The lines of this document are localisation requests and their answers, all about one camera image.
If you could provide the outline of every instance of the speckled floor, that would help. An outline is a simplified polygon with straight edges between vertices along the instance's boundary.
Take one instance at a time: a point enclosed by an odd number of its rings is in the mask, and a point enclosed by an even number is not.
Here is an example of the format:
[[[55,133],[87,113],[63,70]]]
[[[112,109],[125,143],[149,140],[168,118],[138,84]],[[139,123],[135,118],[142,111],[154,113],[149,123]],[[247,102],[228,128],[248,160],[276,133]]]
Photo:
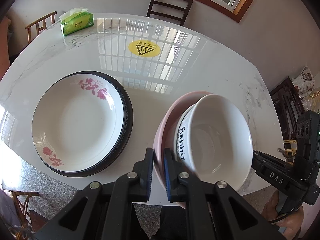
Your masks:
[[[29,209],[51,219],[72,199],[77,189],[45,175],[1,143],[0,183],[2,188],[39,192],[40,197],[30,199]],[[244,198],[261,212],[274,191],[275,188],[270,186],[248,194]],[[141,227],[151,237],[159,228],[161,206],[144,204],[135,204],[134,206]]]

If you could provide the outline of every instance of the triangular cutout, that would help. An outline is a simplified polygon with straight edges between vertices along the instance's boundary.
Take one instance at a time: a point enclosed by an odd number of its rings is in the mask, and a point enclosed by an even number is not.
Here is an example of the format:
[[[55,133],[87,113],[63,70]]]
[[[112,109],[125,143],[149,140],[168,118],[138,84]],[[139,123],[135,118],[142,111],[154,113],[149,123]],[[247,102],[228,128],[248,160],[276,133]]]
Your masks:
[[[149,48],[149,47],[145,47],[145,46],[142,46],[142,45],[138,45],[137,44],[137,49],[138,49],[138,52],[139,52],[139,55],[143,55],[143,54],[146,54],[150,51],[153,51],[155,49],[152,49],[152,48]]]
[[[63,218],[60,219],[59,224],[62,227],[76,231],[87,201],[88,199],[83,197],[67,214],[63,216]]]
[[[237,219],[239,228],[246,230],[258,224],[258,221],[252,216],[240,203],[230,197],[229,202]]]

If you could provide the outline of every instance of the hand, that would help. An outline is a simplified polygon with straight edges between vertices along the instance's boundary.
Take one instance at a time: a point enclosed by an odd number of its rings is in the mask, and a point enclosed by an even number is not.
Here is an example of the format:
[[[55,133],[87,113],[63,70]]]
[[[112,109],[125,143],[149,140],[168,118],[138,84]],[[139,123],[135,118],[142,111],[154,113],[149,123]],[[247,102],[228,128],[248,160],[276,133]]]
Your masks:
[[[263,211],[261,215],[268,221],[274,220],[282,215],[278,216],[276,211],[276,206],[279,201],[279,191],[273,193],[269,202],[264,205]],[[299,231],[303,222],[303,207],[300,206],[299,209],[291,214],[290,216],[276,222],[276,225],[279,227],[286,228],[283,232],[284,237],[287,240],[291,240],[295,237],[297,232]]]

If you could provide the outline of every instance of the black cable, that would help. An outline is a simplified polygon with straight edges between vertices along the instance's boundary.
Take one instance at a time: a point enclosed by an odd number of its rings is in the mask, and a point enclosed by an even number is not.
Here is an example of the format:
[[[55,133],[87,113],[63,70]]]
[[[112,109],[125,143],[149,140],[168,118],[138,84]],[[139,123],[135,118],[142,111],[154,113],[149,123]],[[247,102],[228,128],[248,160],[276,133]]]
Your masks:
[[[285,214],[279,218],[276,218],[276,219],[269,221],[269,223],[273,224],[273,223],[279,222],[280,220],[285,219],[286,217],[290,216],[292,213],[296,212],[298,210],[298,208],[303,204],[308,192],[309,191],[307,190],[305,195],[303,196],[303,198],[299,201],[299,203],[290,212],[288,212],[287,214]]]

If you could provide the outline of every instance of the warning sticker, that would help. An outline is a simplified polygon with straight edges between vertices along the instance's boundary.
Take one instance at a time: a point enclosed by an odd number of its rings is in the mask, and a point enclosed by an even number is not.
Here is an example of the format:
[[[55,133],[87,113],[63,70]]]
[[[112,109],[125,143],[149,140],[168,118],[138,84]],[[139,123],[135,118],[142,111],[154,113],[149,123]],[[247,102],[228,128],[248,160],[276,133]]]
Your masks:
[[[155,57],[160,54],[160,47],[151,41],[133,41],[129,44],[129,50],[141,57]]]

